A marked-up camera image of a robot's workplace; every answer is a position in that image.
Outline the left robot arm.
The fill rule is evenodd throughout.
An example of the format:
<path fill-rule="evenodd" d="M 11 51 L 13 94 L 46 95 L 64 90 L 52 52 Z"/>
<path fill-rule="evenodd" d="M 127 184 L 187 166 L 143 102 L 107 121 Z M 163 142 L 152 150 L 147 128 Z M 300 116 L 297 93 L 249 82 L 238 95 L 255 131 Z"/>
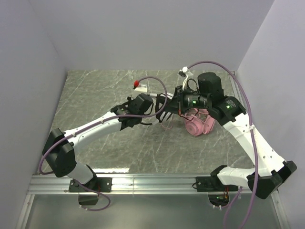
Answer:
<path fill-rule="evenodd" d="M 152 104 L 153 99 L 142 93 L 80 127 L 64 132 L 54 129 L 43 149 L 42 160 L 47 161 L 56 177 L 68 176 L 85 186 L 94 185 L 95 173 L 89 166 L 76 161 L 75 155 L 102 136 L 139 124 Z"/>

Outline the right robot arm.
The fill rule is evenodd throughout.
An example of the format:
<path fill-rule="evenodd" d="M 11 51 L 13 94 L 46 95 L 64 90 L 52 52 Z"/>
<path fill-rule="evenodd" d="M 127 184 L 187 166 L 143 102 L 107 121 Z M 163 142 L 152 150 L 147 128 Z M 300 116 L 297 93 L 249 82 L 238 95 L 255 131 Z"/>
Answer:
<path fill-rule="evenodd" d="M 235 138 L 254 165 L 251 169 L 219 166 L 210 173 L 213 189 L 247 187 L 260 199 L 267 198 L 297 170 L 295 162 L 285 160 L 272 149 L 252 123 L 250 112 L 237 98 L 224 94 L 219 76 L 212 72 L 200 74 L 193 90 L 189 87 L 192 73 L 180 74 L 185 80 L 175 88 L 166 110 L 185 120 L 189 119 L 186 113 L 190 109 L 207 110 Z"/>

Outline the pink headphones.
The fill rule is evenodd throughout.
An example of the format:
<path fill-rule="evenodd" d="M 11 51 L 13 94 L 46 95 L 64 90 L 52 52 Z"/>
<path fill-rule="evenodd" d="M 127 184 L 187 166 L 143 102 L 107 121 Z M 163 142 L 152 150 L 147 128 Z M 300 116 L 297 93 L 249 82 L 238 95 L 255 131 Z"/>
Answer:
<path fill-rule="evenodd" d="M 190 109 L 183 118 L 186 130 L 193 136 L 207 135 L 215 125 L 215 119 L 206 109 Z"/>

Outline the aluminium front rail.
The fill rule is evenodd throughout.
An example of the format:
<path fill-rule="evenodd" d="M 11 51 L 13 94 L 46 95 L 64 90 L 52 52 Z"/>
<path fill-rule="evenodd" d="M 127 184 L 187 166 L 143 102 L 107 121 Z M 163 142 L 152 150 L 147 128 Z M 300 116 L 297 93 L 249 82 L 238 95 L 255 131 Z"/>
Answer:
<path fill-rule="evenodd" d="M 188 195 L 199 194 L 192 184 L 199 174 L 132 174 L 98 173 L 98 177 L 111 177 L 111 191 L 106 195 Z M 71 179 L 55 175 L 34 175 L 27 194 L 62 195 L 68 191 Z"/>

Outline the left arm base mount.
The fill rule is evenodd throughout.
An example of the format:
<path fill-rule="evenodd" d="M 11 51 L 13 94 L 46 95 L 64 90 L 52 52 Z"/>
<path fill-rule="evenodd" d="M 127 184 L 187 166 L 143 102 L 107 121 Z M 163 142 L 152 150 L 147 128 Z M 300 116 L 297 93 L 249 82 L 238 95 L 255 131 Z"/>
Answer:
<path fill-rule="evenodd" d="M 78 193 L 78 203 L 84 207 L 95 206 L 102 197 L 101 193 L 110 193 L 111 190 L 111 177 L 94 177 L 93 181 L 84 185 L 72 179 L 68 188 L 69 193 Z"/>

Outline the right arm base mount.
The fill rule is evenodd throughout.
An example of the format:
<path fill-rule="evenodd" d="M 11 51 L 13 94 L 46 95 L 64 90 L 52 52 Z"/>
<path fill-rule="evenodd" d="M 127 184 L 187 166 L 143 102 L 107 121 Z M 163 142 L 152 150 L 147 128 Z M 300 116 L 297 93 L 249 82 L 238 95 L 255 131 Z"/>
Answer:
<path fill-rule="evenodd" d="M 238 191 L 235 185 L 223 185 L 213 177 L 196 177 L 192 188 L 197 192 L 207 192 L 209 203 L 213 208 L 226 208 L 230 202 L 229 193 Z"/>

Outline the aluminium left side rail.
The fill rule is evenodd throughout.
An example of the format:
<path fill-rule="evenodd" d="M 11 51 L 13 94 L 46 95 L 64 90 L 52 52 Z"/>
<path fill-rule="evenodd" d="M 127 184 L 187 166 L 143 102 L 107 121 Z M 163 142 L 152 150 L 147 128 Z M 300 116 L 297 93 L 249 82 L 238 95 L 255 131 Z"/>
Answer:
<path fill-rule="evenodd" d="M 31 212 L 32 204 L 34 202 L 34 198 L 35 198 L 34 194 L 26 195 L 15 229 L 26 228 L 27 221 Z"/>

